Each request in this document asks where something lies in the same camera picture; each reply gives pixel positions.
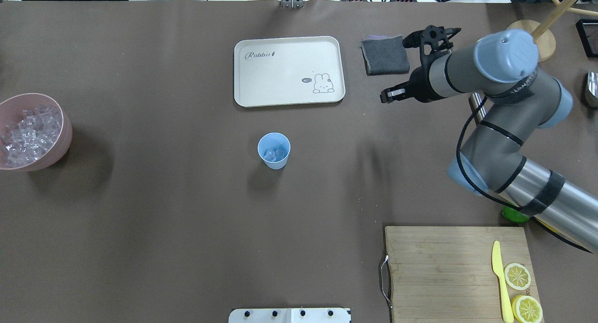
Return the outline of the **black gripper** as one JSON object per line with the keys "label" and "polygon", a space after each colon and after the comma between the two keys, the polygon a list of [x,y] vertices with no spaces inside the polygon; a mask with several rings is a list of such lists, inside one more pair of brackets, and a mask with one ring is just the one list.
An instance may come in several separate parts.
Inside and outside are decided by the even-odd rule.
{"label": "black gripper", "polygon": [[442,99],[429,84],[428,73],[422,66],[410,74],[409,81],[383,89],[380,94],[382,103],[392,103],[406,99],[415,99],[421,103],[432,103]]}

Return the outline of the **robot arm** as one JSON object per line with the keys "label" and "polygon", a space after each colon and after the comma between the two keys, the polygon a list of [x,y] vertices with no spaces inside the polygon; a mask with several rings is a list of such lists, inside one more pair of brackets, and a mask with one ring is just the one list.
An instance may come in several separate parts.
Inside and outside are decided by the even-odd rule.
{"label": "robot arm", "polygon": [[404,48],[420,50],[420,67],[409,81],[385,89],[381,101],[432,103],[483,93],[492,106],[468,140],[460,134],[450,177],[490,200],[500,196],[500,203],[553,229],[567,244],[596,253],[596,197],[520,152],[534,130],[570,114],[572,95],[538,67],[539,51],[527,31],[507,29],[454,51],[450,39],[460,31],[430,25],[404,38]]}

